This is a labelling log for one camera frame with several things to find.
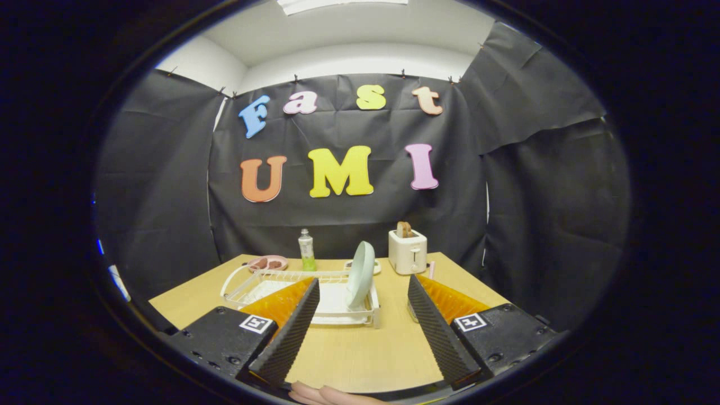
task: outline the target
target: green liquid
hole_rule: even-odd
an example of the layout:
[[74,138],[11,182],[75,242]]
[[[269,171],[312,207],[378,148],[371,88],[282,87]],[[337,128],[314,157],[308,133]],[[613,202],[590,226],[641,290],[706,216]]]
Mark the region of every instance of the green liquid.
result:
[[302,271],[314,272],[316,270],[317,270],[317,267],[315,266],[315,255],[302,258]]

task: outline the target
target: black curtain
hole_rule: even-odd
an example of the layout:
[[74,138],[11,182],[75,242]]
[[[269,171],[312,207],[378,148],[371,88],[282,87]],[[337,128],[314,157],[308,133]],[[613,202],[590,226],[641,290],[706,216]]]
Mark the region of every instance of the black curtain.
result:
[[459,88],[488,183],[482,279],[556,329],[575,327],[611,281],[627,232],[617,134],[570,68],[502,23]]
[[[384,88],[381,110],[360,110],[357,89],[365,84]],[[422,111],[412,91],[428,86],[439,94],[440,115]],[[318,94],[311,114],[288,115],[283,106],[295,92]],[[250,139],[239,112],[262,95],[267,103],[266,127]],[[405,150],[427,143],[439,186],[414,190],[413,165]],[[369,146],[370,195],[343,192],[313,198],[313,162],[307,154],[328,148],[338,163],[352,146]],[[467,103],[449,81],[387,74],[353,74],[303,79],[257,89],[225,104],[213,135],[210,157],[210,214],[223,261],[241,253],[300,255],[301,228],[313,236],[318,259],[352,257],[360,241],[368,241],[378,257],[387,256],[387,233],[408,221],[428,237],[430,252],[443,252],[478,274],[485,233],[485,178],[476,138],[470,135]],[[240,163],[262,159],[258,188],[269,184],[270,156],[286,156],[282,188],[269,202],[250,202],[241,194]]]
[[99,159],[96,223],[108,263],[146,301],[219,265],[207,162],[223,96],[160,71],[117,113]]

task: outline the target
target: finger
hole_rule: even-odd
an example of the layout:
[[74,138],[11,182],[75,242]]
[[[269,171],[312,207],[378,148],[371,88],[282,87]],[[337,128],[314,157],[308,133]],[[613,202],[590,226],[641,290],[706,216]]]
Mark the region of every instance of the finger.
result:
[[295,400],[296,402],[300,402],[301,404],[305,404],[305,405],[325,405],[325,404],[321,404],[320,402],[313,401],[312,399],[307,399],[307,398],[305,398],[304,396],[299,395],[299,394],[298,394],[297,392],[295,392],[295,391],[290,391],[290,392],[288,393],[288,395],[290,395],[290,398],[292,398],[292,399]]
[[320,395],[320,392],[306,384],[303,384],[299,381],[295,381],[293,384],[290,385],[292,390],[298,394],[299,396],[303,398],[307,398],[311,401],[318,402],[322,405],[334,405],[332,402],[329,402],[327,399],[324,399],[323,396]]
[[323,386],[319,390],[320,395],[327,401],[337,405],[387,405],[385,401],[371,398],[369,396],[353,395],[338,391],[332,387]]

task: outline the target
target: toaster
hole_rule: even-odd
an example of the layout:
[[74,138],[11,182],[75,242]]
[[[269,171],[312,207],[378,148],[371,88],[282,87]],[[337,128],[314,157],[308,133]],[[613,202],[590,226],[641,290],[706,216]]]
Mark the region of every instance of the toaster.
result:
[[416,230],[409,238],[399,238],[396,231],[387,234],[387,256],[399,275],[422,273],[428,261],[428,239]]

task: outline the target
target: letter m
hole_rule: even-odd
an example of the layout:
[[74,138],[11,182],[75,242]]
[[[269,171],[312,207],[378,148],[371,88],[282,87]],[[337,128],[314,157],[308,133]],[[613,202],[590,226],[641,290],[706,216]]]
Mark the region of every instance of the letter m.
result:
[[307,154],[313,162],[313,186],[310,196],[314,198],[327,197],[330,189],[325,184],[328,180],[336,195],[343,192],[345,183],[350,179],[346,192],[349,195],[372,194],[373,187],[367,174],[367,156],[370,154],[368,146],[353,146],[348,149],[342,164],[330,152],[330,149],[315,149]]

